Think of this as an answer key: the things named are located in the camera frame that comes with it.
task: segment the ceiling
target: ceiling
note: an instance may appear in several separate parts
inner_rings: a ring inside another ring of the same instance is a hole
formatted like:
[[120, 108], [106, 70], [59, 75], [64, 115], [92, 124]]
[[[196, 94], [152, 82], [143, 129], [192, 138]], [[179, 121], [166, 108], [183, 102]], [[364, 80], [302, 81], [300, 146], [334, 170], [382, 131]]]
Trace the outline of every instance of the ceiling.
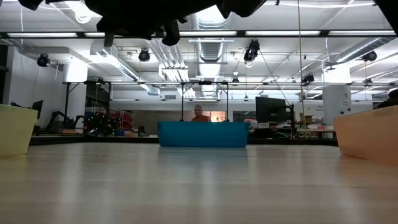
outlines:
[[[285, 3], [297, 3], [297, 1], [281, 1]], [[303, 5], [342, 5], [352, 2], [349, 0], [305, 0], [300, 1]], [[356, 0], [353, 4], [369, 4], [372, 1]], [[231, 30], [297, 30], [299, 29], [298, 9], [293, 6], [264, 5], [252, 16], [240, 18], [231, 15], [229, 29]], [[4, 2], [0, 7], [0, 32], [78, 32], [96, 31], [96, 23], [100, 17], [93, 17], [88, 23], [80, 24], [75, 19], [73, 10], [68, 9], [65, 3], [53, 5], [42, 4], [37, 11], [30, 11], [21, 8], [18, 2]], [[366, 29], [383, 30], [391, 27], [386, 21], [382, 12], [377, 6], [347, 7], [333, 9], [319, 9], [313, 7], [300, 8], [300, 28], [306, 30], [339, 30], [339, 29]], [[190, 22], [180, 24], [180, 30], [192, 30]], [[248, 46], [250, 38], [226, 38], [230, 41], [224, 50], [225, 64], [221, 66], [220, 80], [231, 81], [233, 72], [239, 72], [238, 77], [241, 82], [265, 82], [273, 81], [273, 75], [278, 82], [291, 82], [300, 78], [298, 72], [302, 67], [313, 62], [311, 59], [322, 58], [326, 55], [325, 38], [258, 38], [261, 46], [261, 53], [254, 61], [252, 68], [245, 68], [241, 54]], [[363, 38], [354, 37], [330, 37], [327, 38], [327, 53], [338, 54], [353, 45], [362, 41]], [[103, 63], [97, 55], [90, 55], [90, 45], [94, 40], [74, 39], [74, 40], [39, 40], [30, 39], [24, 41], [24, 46], [32, 47], [69, 47], [79, 52], [92, 61], [90, 67], [91, 76], [104, 77], [112, 81], [121, 81], [122, 74], [112, 65]], [[132, 69], [137, 71], [145, 81], [162, 81], [158, 75], [159, 62], [151, 55], [149, 62], [139, 62], [138, 54], [141, 48], [147, 48], [147, 43], [142, 39], [115, 39], [114, 45], [118, 49], [118, 57], [123, 59]], [[197, 80], [198, 64], [195, 44], [190, 43], [188, 38], [181, 38], [179, 42], [184, 61], [189, 68], [188, 76], [192, 80]], [[398, 67], [398, 58], [389, 57], [397, 53], [398, 40], [376, 50], [378, 59], [376, 62], [367, 64], [353, 61], [350, 63], [351, 78], [353, 81], [362, 80], [365, 77], [384, 72]], [[315, 81], [322, 80], [322, 70], [313, 71]], [[378, 82], [398, 81], [398, 73], [387, 75]], [[139, 86], [124, 87], [129, 90], [142, 90]], [[260, 89], [277, 88], [275, 86], [260, 86]]]

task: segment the person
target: person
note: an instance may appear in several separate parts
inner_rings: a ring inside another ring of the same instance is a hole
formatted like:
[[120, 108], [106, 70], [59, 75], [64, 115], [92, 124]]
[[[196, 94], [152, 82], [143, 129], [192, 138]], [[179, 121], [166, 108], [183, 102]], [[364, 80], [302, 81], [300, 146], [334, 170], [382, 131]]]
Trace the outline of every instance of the person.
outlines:
[[385, 108], [388, 106], [395, 106], [398, 105], [398, 89], [391, 91], [388, 95], [389, 99], [380, 103], [377, 108]]
[[192, 118], [193, 122], [211, 122], [211, 119], [209, 116], [203, 115], [203, 109], [201, 108], [200, 105], [195, 106], [195, 117]]

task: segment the desk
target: desk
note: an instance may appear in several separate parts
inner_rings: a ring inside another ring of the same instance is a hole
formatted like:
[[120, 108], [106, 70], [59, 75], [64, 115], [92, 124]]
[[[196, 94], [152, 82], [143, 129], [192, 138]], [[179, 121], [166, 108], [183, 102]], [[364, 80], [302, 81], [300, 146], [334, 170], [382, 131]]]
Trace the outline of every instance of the desk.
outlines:
[[[297, 133], [304, 133], [305, 129], [298, 129]], [[307, 129], [307, 132], [315, 132], [318, 133], [318, 138], [322, 139], [322, 134], [323, 133], [333, 133], [333, 137], [335, 138], [336, 136], [336, 131], [334, 129]]]

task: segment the blue box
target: blue box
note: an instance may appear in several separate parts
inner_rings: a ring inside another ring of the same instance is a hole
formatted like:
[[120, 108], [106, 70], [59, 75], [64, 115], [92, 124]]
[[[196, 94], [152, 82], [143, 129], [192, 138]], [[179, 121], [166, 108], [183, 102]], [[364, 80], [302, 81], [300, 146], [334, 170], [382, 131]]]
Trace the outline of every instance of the blue box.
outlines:
[[161, 121], [157, 129], [162, 147], [246, 147], [249, 124]]

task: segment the black monitor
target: black monitor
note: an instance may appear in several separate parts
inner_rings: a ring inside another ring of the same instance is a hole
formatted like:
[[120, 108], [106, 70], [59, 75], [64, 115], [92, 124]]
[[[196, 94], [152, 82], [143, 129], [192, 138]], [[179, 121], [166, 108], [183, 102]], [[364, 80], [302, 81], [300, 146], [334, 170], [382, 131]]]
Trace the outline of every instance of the black monitor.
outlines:
[[256, 116], [258, 123], [289, 120], [285, 100], [266, 97], [256, 97]]
[[32, 105], [32, 110], [37, 110], [37, 119], [40, 119], [40, 113], [42, 112], [43, 101], [34, 102]]

